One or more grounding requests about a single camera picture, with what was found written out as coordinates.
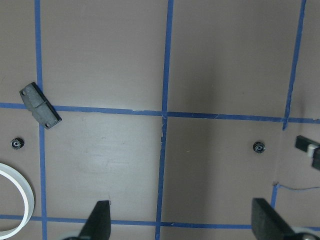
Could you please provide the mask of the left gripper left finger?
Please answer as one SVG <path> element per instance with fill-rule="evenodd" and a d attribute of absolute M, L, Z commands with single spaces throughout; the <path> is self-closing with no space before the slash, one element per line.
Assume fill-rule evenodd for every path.
<path fill-rule="evenodd" d="M 63 237 L 62 240 L 109 240 L 111 236 L 110 201 L 96 203 L 78 235 Z"/>

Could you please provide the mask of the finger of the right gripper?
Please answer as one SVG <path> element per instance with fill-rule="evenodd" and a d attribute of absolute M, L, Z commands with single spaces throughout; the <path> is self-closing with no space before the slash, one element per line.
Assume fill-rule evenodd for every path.
<path fill-rule="evenodd" d="M 320 170 L 320 143 L 302 135 L 298 135 L 295 140 L 295 147 L 307 154 L 312 159 L 311 166 Z"/>

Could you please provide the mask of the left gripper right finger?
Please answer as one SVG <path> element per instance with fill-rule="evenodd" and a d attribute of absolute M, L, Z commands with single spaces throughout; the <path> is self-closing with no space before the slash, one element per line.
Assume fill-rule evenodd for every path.
<path fill-rule="evenodd" d="M 251 230 L 257 240 L 318 240 L 320 236 L 305 227 L 291 227 L 264 198 L 251 201 Z"/>

